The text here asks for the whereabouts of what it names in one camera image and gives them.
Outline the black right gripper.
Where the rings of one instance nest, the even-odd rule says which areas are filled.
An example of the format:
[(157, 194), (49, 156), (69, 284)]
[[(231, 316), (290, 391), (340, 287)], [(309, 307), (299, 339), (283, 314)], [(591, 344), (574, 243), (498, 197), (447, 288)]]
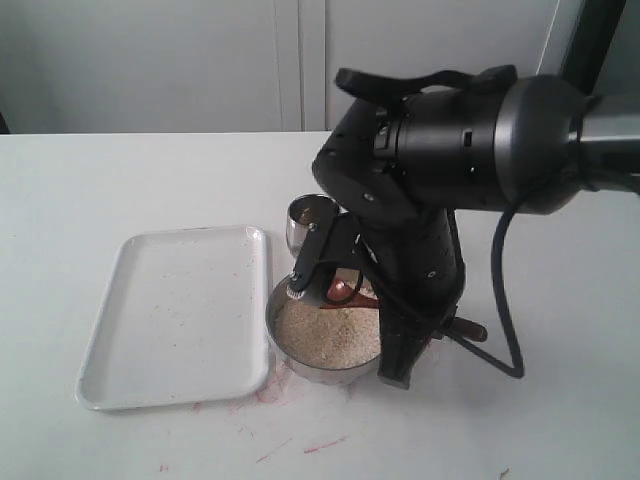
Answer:
[(433, 332), (450, 322), (464, 284), (455, 219), (429, 209), (402, 225), (353, 215), (354, 256), (379, 301), (378, 379), (408, 390)]

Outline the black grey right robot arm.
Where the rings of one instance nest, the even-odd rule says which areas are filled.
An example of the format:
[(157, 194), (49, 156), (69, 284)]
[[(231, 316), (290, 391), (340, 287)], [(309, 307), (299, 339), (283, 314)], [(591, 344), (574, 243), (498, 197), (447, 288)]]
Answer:
[(309, 291), (326, 267), (358, 270), (379, 300), (378, 376), (407, 388), (432, 338), (476, 351), (454, 326), (466, 276), (455, 214), (496, 211), (491, 275), (511, 359), (479, 357), (522, 377), (502, 267), (508, 227), (582, 190), (637, 193), (638, 102), (587, 96), (553, 75), (522, 78), (512, 65), (413, 79), (343, 68), (336, 85), (353, 104), (312, 172), (343, 213), (308, 236), (295, 289)]

